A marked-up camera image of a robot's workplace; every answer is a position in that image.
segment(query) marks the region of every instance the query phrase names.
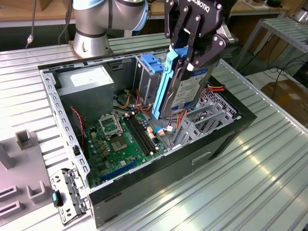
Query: white label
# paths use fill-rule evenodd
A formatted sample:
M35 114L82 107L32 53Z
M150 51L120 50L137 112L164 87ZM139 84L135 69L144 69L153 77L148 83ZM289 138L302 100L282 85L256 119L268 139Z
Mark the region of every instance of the white label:
M207 6L205 3L201 2L200 0L187 0L187 2L193 2L196 5L198 5L199 7L201 7L202 9L204 9L207 13L210 12L210 7Z
M106 78L106 74L99 67L94 70L91 70L89 73L78 73L71 75L71 80L75 87L79 87L82 85L95 83L95 82L107 82L108 78Z
M301 98L299 97L299 95L298 95L298 94L295 94L295 93L289 94L289 96L291 96L291 98L294 99L294 100L300 100L300 99L301 99Z
M286 85L285 83L281 83L281 84L279 84L279 86L280 86L282 89L284 89L284 90L290 89L290 87L289 87L288 85Z
M168 127L166 128L166 130L167 130L167 131L172 131L172 130L173 130L173 127L172 127L172 126L168 126Z
M200 87L199 81L203 76L204 75L195 76L182 81L171 107L179 106L179 108L182 108L186 103L193 101Z

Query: yellow wire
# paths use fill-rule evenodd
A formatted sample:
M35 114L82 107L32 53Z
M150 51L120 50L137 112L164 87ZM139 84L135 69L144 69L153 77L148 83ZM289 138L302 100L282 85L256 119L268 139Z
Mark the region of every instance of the yellow wire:
M129 94L128 97L127 97L126 104L125 104L124 106L121 107L122 109L127 108L128 104L129 104L129 98L130 98L130 94Z
M212 86L210 86L209 88L223 88L223 86L221 86L221 87L212 87Z

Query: power cable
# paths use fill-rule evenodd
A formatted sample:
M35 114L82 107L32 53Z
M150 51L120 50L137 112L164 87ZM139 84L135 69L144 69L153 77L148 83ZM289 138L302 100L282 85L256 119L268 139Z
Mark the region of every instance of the power cable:
M302 54L302 55L298 56L297 58L292 59L291 61L289 61L289 62L283 67L283 69L281 69L281 71L280 71L280 73L278 74L277 79L276 79L276 81L275 81L274 91L273 91L273 94L272 94L272 96L271 96L271 99L274 98L274 95L275 95L275 92L276 92L276 87L277 87L277 82L278 82L278 79L279 79L279 77L280 77L280 74L286 69L286 67L287 67L289 64L291 64L292 62L294 62L294 61L297 60L297 59L300 59L301 57L303 57L303 56L306 55L306 54L308 54L308 52L305 53L305 54Z
M31 26L31 34L29 35L27 39L27 44L25 49L28 48L29 44L33 42L34 39L34 20L35 20L35 10L37 8L37 0L33 1L33 11L32 11L32 26Z
M66 15L65 15L65 27L63 28L62 32L60 33L59 37L58 37L58 44L60 45L60 39L61 36L63 35L63 33L66 31L70 21L71 21L71 17L72 17L72 11L73 11L73 1L70 0L69 1L69 7L66 11Z

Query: pci slot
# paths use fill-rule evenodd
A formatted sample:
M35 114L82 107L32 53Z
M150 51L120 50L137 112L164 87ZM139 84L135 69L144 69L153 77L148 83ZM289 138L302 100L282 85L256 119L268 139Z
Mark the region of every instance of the pci slot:
M116 170L112 173L107 174L106 176L101 177L101 182L103 182L104 180L109 180L112 177L115 177L115 176L117 176L117 175L119 175L119 174L121 174L121 173L123 173L127 170L130 170L131 168L135 167L135 163L137 163L138 161L139 161L139 159L133 161L129 165L126 165L126 166L124 166L124 167L122 167L122 168L120 168L120 169L118 169L118 170Z
M138 145L141 147L145 155L150 155L156 151L154 145L152 144L150 138L144 133L135 118L125 118L124 119L127 127L129 128L131 134L135 138Z

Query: floor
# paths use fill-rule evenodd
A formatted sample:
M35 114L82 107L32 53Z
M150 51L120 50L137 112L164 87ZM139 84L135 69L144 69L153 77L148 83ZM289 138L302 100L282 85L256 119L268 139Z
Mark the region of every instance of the floor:
M231 65L235 65L237 58L242 50L242 46L238 45L236 49L232 50L228 55L224 56L224 60L226 60L229 64ZM303 53L301 51L296 51L294 52L291 56L289 54L290 50L291 50L291 46L288 46L285 51L280 55L279 58L277 58L275 60L275 62L272 64L272 66L280 66L284 60L291 60L294 59L296 57L301 56ZM255 57L253 59L253 61L245 66L243 68L243 66L248 63L252 58L254 57L254 55L251 52L247 52L247 54L245 55L245 57L243 58L243 62L240 65L240 68L238 71L240 71L243 75L247 76L247 75L251 75L257 72L261 72L261 71L265 71L268 69L268 61L267 60L262 60L259 57ZM287 69L290 71L291 75L293 76L301 67L301 65L298 62L292 62Z

